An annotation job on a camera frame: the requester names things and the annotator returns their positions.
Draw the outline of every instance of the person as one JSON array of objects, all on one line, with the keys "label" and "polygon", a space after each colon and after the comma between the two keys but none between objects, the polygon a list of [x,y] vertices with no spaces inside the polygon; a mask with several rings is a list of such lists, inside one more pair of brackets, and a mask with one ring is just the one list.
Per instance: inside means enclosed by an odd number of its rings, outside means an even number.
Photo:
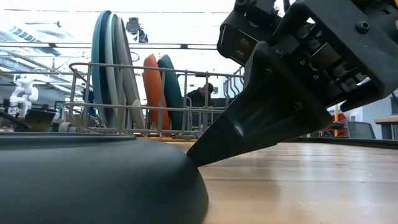
[{"label": "person", "polygon": [[[204,87],[198,88],[197,90],[193,90],[187,94],[187,97],[191,98],[192,106],[203,107],[205,106],[205,97],[206,97],[206,85]],[[211,94],[213,93],[214,87],[211,83],[208,84],[208,106],[213,106],[213,102],[211,102]]]}]

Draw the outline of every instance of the desk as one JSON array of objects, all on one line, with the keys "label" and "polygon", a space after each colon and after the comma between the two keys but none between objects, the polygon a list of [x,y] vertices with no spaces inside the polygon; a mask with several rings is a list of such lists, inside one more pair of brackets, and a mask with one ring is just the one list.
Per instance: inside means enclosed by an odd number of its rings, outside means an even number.
[{"label": "desk", "polygon": [[398,125],[398,116],[375,119],[374,122],[381,125],[381,135],[383,139],[393,139],[392,125]]},{"label": "desk", "polygon": [[398,150],[280,143],[199,167],[205,224],[397,223],[397,169]]}]

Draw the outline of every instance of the wooden table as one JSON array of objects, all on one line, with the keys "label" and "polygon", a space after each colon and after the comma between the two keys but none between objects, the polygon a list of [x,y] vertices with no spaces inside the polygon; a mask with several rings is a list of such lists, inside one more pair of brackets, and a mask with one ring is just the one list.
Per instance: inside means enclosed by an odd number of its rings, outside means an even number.
[{"label": "wooden table", "polygon": [[381,124],[381,135],[383,139],[393,139],[392,125],[398,125],[398,116],[376,119],[374,122],[376,124]]},{"label": "wooden table", "polygon": [[[187,151],[192,143],[176,144]],[[205,223],[397,223],[398,151],[283,143],[200,167]]]}]

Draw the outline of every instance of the green plate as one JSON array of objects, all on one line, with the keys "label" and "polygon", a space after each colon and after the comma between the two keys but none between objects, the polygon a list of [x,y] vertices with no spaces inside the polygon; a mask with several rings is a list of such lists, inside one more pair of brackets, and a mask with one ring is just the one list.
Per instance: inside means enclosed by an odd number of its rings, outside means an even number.
[{"label": "green plate", "polygon": [[[164,55],[157,62],[159,68],[174,69],[173,63],[168,55]],[[183,100],[178,83],[177,74],[175,72],[165,73],[164,96],[169,108],[183,108]],[[172,120],[173,130],[182,130],[182,115],[181,111],[169,111],[169,118]]]}]

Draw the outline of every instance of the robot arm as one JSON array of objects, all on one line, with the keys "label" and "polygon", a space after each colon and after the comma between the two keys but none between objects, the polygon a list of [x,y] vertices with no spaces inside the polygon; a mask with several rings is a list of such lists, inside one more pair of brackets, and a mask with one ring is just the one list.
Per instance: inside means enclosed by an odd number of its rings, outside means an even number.
[{"label": "robot arm", "polygon": [[218,52],[248,82],[188,151],[198,166],[325,128],[328,107],[352,110],[398,88],[394,0],[297,0],[284,17],[274,2],[236,0],[220,27]]}]

